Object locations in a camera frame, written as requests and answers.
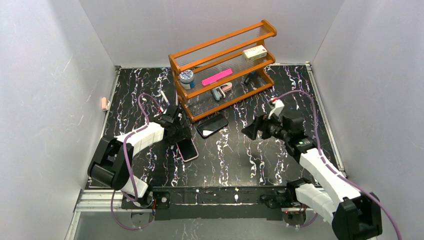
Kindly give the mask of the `phone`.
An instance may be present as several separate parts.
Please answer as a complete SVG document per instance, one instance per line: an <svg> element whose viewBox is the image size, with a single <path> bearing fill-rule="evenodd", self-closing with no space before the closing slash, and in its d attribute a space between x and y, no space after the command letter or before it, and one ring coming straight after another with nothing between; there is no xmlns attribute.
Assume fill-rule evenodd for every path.
<svg viewBox="0 0 424 240"><path fill-rule="evenodd" d="M198 158L199 153L192 139L184 139L176 143L181 159L184 163Z"/></svg>

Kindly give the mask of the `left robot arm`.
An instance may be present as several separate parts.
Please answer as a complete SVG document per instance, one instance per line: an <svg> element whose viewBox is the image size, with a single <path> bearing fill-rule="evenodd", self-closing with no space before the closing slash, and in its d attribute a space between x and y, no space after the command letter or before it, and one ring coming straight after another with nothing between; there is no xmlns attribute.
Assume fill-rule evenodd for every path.
<svg viewBox="0 0 424 240"><path fill-rule="evenodd" d="M191 132L182 110L169 106L146 124L126 134L104 135L100 140L87 169L87 175L101 184L121 191L136 202L149 191L149 184L135 176L133 157L159 142L174 145L189 139Z"/></svg>

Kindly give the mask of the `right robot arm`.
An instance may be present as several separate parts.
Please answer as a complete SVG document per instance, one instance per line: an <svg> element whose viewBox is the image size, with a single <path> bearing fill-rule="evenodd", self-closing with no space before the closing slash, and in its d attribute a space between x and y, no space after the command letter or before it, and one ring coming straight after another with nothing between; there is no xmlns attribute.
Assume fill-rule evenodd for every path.
<svg viewBox="0 0 424 240"><path fill-rule="evenodd" d="M368 240L383 232L381 208L367 196L345 181L342 173L320 154L317 143L305 134L303 116L291 110L282 118L261 115L241 132L255 140L261 132L263 140L274 137L284 142L287 153L293 157L324 191L318 190L307 179L286 184L287 198L312 208L327 221L339 240Z"/></svg>

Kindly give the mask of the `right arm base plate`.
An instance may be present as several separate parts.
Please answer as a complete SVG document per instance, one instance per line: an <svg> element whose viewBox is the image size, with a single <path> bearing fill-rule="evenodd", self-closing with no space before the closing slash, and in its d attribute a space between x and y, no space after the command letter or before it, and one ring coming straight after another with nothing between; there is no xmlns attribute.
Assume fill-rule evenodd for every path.
<svg viewBox="0 0 424 240"><path fill-rule="evenodd" d="M274 188L264 194L261 194L259 196L259 201L270 209L299 207L298 211L302 212L308 207L304 203L300 203L298 201L295 190L292 187Z"/></svg>

